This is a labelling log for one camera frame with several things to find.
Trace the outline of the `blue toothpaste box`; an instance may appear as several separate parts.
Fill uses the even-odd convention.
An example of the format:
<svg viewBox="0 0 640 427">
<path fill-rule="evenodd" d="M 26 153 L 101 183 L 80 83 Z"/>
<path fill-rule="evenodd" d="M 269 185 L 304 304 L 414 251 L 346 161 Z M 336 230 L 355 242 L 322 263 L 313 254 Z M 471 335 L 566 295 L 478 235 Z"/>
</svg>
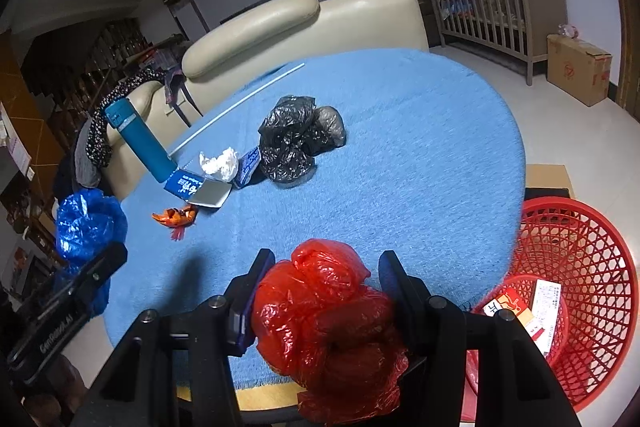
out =
<svg viewBox="0 0 640 427">
<path fill-rule="evenodd" d="M 205 179 L 198 174 L 176 169 L 164 183 L 164 190 L 183 200 L 189 200 L 204 184 Z"/>
</svg>

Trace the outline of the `red plastic laundry basket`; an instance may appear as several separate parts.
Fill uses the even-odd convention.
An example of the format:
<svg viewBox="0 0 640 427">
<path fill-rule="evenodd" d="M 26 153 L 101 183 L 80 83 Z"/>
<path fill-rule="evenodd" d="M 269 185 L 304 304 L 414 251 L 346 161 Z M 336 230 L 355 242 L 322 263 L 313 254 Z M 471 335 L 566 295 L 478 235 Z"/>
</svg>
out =
<svg viewBox="0 0 640 427">
<path fill-rule="evenodd" d="M 473 311 L 509 289 L 532 301 L 539 281 L 560 285 L 547 361 L 574 410 L 604 391 L 630 348 L 639 310 L 638 277 L 623 236 L 602 213 L 576 199 L 526 200 L 502 284 Z"/>
</svg>

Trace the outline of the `red plastic bag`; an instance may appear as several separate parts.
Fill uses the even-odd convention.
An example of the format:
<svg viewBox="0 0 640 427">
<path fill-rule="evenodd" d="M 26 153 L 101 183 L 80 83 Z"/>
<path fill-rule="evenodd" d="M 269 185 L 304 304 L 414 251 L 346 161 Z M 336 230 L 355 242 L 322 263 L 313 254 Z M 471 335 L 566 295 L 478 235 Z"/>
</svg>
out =
<svg viewBox="0 0 640 427">
<path fill-rule="evenodd" d="M 258 284 L 257 349 L 302 388 L 298 410 L 308 421 L 351 424 L 399 407 L 409 361 L 393 301 L 364 283 L 370 275 L 349 245 L 308 239 Z"/>
</svg>

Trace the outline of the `orange red wrapper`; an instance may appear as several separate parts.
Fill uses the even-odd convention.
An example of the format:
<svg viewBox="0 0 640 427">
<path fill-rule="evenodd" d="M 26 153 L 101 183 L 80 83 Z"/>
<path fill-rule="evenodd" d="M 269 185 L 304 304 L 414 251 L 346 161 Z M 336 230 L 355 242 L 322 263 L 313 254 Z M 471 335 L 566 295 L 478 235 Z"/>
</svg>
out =
<svg viewBox="0 0 640 427">
<path fill-rule="evenodd" d="M 162 213 L 152 213 L 152 219 L 171 229 L 171 239 L 181 241 L 184 232 L 195 222 L 198 217 L 198 208 L 194 205 L 186 205 L 183 208 L 167 208 Z"/>
</svg>

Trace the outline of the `white crumpled tissue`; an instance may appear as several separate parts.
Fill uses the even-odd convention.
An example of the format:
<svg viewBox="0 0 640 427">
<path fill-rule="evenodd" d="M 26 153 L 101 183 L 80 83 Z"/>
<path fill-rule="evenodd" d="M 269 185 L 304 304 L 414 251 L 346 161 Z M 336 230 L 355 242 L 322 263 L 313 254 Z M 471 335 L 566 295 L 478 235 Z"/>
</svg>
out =
<svg viewBox="0 0 640 427">
<path fill-rule="evenodd" d="M 205 176 L 224 183 L 230 183 L 239 170 L 238 152 L 232 147 L 227 147 L 215 157 L 200 153 L 198 162 Z"/>
</svg>

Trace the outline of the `blue water bottle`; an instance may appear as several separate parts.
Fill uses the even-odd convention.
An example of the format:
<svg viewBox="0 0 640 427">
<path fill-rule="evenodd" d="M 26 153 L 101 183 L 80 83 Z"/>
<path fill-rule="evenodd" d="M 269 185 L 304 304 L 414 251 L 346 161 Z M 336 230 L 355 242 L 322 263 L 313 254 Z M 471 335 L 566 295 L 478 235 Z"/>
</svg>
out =
<svg viewBox="0 0 640 427">
<path fill-rule="evenodd" d="M 169 157 L 128 98 L 119 98 L 104 109 L 104 114 L 154 179 L 158 183 L 166 182 L 177 169 L 177 163 Z"/>
</svg>

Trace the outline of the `brown cardboard box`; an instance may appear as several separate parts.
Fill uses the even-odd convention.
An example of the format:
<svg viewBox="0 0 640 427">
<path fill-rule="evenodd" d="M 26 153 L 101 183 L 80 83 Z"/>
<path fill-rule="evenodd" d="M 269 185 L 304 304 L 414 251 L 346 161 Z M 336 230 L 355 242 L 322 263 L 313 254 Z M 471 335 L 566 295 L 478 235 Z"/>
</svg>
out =
<svg viewBox="0 0 640 427">
<path fill-rule="evenodd" d="M 548 81 L 585 106 L 608 96 L 612 55 L 580 39 L 548 35 Z"/>
</svg>

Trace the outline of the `small blue packet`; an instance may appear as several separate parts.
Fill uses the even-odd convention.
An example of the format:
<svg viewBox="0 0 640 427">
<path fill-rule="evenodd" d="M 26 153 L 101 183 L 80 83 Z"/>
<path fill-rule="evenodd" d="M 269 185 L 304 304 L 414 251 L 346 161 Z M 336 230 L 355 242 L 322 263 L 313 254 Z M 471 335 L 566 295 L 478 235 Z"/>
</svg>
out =
<svg viewBox="0 0 640 427">
<path fill-rule="evenodd" d="M 238 171 L 232 180 L 235 188 L 243 188 L 250 184 L 250 180 L 253 178 L 255 171 L 258 169 L 260 162 L 262 161 L 262 154 L 258 146 L 253 147 L 247 153 L 245 153 L 238 162 Z"/>
</svg>

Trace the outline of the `wooden baby crib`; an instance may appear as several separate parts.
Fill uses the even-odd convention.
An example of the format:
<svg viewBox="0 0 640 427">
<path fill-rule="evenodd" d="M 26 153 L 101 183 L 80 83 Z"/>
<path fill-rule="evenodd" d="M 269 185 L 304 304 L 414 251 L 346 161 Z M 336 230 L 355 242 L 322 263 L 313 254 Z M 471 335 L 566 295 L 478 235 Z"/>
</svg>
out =
<svg viewBox="0 0 640 427">
<path fill-rule="evenodd" d="M 440 44 L 464 40 L 534 68 L 548 60 L 547 37 L 568 23 L 566 0 L 431 0 Z"/>
</svg>

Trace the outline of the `black plastic bag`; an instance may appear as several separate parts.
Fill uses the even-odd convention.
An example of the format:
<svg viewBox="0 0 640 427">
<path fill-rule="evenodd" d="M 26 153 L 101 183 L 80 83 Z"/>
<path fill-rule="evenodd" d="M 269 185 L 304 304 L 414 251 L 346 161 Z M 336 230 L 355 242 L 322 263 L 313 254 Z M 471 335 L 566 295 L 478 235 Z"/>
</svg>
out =
<svg viewBox="0 0 640 427">
<path fill-rule="evenodd" d="M 318 155 L 346 143 L 344 121 L 332 106 L 312 96 L 285 95 L 258 129 L 260 169 L 280 187 L 305 183 L 316 171 Z"/>
</svg>

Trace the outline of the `blue plastic bag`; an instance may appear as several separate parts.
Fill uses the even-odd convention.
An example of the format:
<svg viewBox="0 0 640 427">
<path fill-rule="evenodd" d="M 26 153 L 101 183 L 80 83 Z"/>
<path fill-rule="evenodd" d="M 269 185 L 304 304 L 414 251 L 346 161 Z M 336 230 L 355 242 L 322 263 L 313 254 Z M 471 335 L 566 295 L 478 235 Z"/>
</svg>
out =
<svg viewBox="0 0 640 427">
<path fill-rule="evenodd" d="M 127 218 L 115 196 L 99 188 L 82 188 L 67 196 L 55 220 L 55 249 L 65 262 L 55 275 L 55 290 L 75 280 L 111 243 L 125 243 L 127 232 Z"/>
</svg>

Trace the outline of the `cream leather sofa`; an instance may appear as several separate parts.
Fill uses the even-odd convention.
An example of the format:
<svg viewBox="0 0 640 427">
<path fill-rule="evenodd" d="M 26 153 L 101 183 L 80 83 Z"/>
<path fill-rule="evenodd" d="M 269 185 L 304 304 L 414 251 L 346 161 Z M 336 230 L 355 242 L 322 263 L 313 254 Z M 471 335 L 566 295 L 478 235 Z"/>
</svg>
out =
<svg viewBox="0 0 640 427">
<path fill-rule="evenodd" d="M 169 108 L 156 81 L 143 83 L 128 98 L 168 146 L 209 109 L 285 63 L 385 48 L 427 50 L 418 0 L 271 0 L 188 47 L 181 68 L 191 101 Z"/>
</svg>

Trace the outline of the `blue table cloth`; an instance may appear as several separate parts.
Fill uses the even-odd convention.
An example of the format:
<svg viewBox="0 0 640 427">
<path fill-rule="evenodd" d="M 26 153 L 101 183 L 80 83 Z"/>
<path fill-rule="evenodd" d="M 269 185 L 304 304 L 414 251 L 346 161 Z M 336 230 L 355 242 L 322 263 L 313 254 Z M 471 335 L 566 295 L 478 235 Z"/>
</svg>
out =
<svg viewBox="0 0 640 427">
<path fill-rule="evenodd" d="M 470 309 L 508 269 L 525 190 L 525 150 L 499 93 L 449 58 L 408 49 L 304 58 L 273 69 L 209 109 L 168 145 L 280 72 L 304 68 L 251 98 L 176 154 L 248 152 L 285 95 L 308 95 L 341 114 L 346 143 L 319 155 L 316 171 L 289 188 L 262 180 L 203 211 L 173 241 L 151 215 L 178 205 L 152 176 L 122 202 L 128 259 L 112 277 L 103 318 L 118 341 L 146 309 L 190 311 L 250 269 L 258 251 L 291 256 L 306 239 L 333 239 L 370 270 L 395 251 L 433 293 Z"/>
</svg>

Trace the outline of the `white thin rod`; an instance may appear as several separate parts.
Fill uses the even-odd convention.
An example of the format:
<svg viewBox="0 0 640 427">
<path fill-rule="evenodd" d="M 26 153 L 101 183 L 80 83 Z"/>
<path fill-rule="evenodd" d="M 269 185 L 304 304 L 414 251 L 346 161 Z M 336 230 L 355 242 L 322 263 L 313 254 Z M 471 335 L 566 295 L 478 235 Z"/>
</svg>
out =
<svg viewBox="0 0 640 427">
<path fill-rule="evenodd" d="M 270 80 L 266 81 L 261 86 L 256 88 L 254 91 L 252 91 L 249 94 L 243 96 L 243 98 L 240 98 L 239 101 L 236 101 L 235 103 L 233 103 L 232 105 L 230 105 L 229 107 L 224 109 L 221 113 L 219 113 L 215 117 L 210 118 L 209 121 L 207 121 L 206 124 L 203 124 L 202 127 L 199 127 L 198 129 L 196 129 L 185 140 L 183 140 L 177 146 L 175 146 L 168 153 L 168 155 L 171 158 L 173 158 L 176 154 L 178 154 L 180 152 L 180 150 L 183 150 L 188 144 L 190 144 L 192 141 L 194 141 L 199 135 L 204 133 L 208 128 L 212 127 L 213 124 L 216 124 L 217 121 L 220 121 L 222 118 L 226 117 L 228 114 L 234 112 L 235 109 L 237 109 L 238 107 L 240 107 L 241 105 L 243 105 L 247 101 L 250 101 L 251 98 L 254 98 L 254 96 L 258 95 L 260 92 L 265 91 L 266 89 L 270 88 L 271 86 L 273 86 L 274 84 L 276 84 L 280 80 L 288 77 L 289 75 L 294 74 L 294 72 L 298 72 L 299 69 L 304 68 L 305 65 L 306 65 L 305 62 L 301 62 L 299 64 L 296 64 L 295 66 L 285 70 L 284 72 L 280 72 L 280 74 L 278 74 L 276 77 L 271 78 Z"/>
</svg>

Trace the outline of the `silver foil card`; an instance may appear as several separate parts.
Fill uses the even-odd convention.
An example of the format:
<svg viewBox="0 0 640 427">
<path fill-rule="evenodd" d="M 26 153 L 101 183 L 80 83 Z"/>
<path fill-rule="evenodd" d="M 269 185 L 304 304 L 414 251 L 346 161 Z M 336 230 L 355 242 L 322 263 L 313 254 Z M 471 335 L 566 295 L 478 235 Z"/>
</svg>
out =
<svg viewBox="0 0 640 427">
<path fill-rule="evenodd" d="M 232 184 L 205 179 L 203 184 L 189 197 L 188 203 L 194 206 L 219 209 L 227 200 Z"/>
</svg>

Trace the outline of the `dark polka dot clothing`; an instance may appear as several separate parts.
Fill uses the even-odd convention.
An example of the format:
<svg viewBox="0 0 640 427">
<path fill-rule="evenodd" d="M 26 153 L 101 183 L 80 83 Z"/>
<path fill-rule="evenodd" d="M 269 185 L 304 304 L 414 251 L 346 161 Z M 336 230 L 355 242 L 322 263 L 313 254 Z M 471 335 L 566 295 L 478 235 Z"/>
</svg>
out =
<svg viewBox="0 0 640 427">
<path fill-rule="evenodd" d="M 113 187 L 102 174 L 113 153 L 107 138 L 108 119 L 105 109 L 114 102 L 127 98 L 142 84 L 150 82 L 158 86 L 162 78 L 163 75 L 159 70 L 145 67 L 134 75 L 119 80 L 116 87 L 101 98 L 76 136 L 72 153 L 74 187 L 87 190 L 98 188 L 106 195 L 114 195 Z"/>
</svg>

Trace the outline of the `flat cardboard on floor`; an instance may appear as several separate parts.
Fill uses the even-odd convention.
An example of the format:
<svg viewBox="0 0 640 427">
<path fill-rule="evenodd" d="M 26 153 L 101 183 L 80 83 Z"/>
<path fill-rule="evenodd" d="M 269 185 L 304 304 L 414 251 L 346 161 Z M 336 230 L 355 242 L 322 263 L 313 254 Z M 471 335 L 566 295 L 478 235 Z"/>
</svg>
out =
<svg viewBox="0 0 640 427">
<path fill-rule="evenodd" d="M 525 186 L 527 188 L 567 191 L 568 196 L 575 197 L 572 181 L 570 181 L 570 176 L 564 165 L 527 164 Z"/>
</svg>

